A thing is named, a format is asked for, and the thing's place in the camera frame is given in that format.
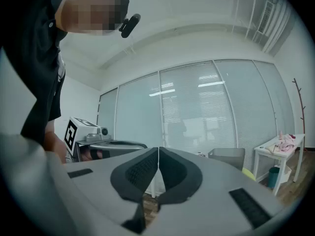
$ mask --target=person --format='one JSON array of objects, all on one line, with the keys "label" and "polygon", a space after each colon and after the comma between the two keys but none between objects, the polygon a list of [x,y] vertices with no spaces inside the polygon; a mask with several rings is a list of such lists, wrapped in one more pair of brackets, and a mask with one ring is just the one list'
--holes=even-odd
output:
[{"label": "person", "polygon": [[116,30],[128,4],[129,0],[14,0],[10,7],[15,8],[5,12],[4,50],[37,99],[21,134],[55,152],[63,163],[66,147],[54,132],[65,78],[60,41],[68,32],[104,35]]}]

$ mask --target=yellow object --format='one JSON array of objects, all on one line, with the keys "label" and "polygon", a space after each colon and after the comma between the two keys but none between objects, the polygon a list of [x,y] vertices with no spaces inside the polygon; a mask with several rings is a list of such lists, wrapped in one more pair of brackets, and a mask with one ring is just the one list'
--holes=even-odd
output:
[{"label": "yellow object", "polygon": [[252,180],[256,181],[255,176],[248,169],[243,168],[242,172],[243,172],[243,174],[245,174],[246,176],[248,176]]}]

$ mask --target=glass wall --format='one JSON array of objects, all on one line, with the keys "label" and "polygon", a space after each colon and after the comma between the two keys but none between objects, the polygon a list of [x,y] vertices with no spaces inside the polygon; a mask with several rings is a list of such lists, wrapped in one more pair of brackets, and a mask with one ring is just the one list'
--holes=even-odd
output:
[{"label": "glass wall", "polygon": [[[121,85],[116,94],[117,89],[101,96],[98,124],[117,140],[206,155],[214,148],[245,148],[244,167],[251,171],[254,147],[274,138],[277,130],[294,133],[286,88],[270,63],[189,64]],[[273,165],[274,160],[262,158],[257,176]],[[159,171],[155,184],[157,194],[165,191]]]},{"label": "glass wall", "polygon": [[275,65],[254,62],[268,88],[275,109],[278,134],[294,134],[294,120],[291,102],[284,82]]},{"label": "glass wall", "polygon": [[[267,87],[252,61],[215,61],[230,94],[235,112],[239,147],[245,148],[244,168],[253,171],[254,148],[277,135],[276,120]],[[262,158],[257,176],[274,166]]]},{"label": "glass wall", "polygon": [[97,124],[108,129],[108,134],[114,138],[114,119],[116,107],[117,89],[103,94],[100,97]]},{"label": "glass wall", "polygon": [[160,73],[165,145],[191,153],[235,148],[231,106],[212,62]]}]

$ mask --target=table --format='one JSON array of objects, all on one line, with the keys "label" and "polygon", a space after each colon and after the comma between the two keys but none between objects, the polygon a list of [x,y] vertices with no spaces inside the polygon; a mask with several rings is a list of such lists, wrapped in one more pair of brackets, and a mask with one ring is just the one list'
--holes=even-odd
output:
[{"label": "table", "polygon": [[259,156],[261,156],[261,155],[267,156],[267,157],[274,158],[274,159],[277,159],[280,161],[279,175],[277,178],[275,188],[273,190],[274,195],[276,195],[278,190],[279,190],[280,179],[284,173],[286,162],[294,154],[294,152],[298,146],[300,146],[300,154],[299,154],[299,161],[298,161],[298,165],[297,165],[297,169],[296,169],[296,173],[295,173],[293,182],[296,182],[297,178],[299,176],[299,172],[300,172],[300,168],[301,168],[301,164],[302,164],[305,134],[297,134],[294,136],[295,136],[295,140],[294,140],[295,146],[291,152],[275,151],[274,153],[271,153],[269,150],[266,149],[266,147],[269,147],[269,146],[275,144],[277,141],[279,141],[279,136],[276,136],[275,138],[271,139],[270,141],[254,148],[254,150],[255,150],[255,162],[254,162],[254,176],[255,176],[255,178],[257,178]]}]

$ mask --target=teal bin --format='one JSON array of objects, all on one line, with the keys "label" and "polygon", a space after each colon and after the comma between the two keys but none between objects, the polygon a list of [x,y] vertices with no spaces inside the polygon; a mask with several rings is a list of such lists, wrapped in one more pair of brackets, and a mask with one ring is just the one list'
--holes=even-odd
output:
[{"label": "teal bin", "polygon": [[277,178],[279,175],[279,170],[280,168],[278,167],[272,167],[269,170],[269,176],[268,176],[268,187],[269,188],[275,188],[276,182],[277,182]]}]

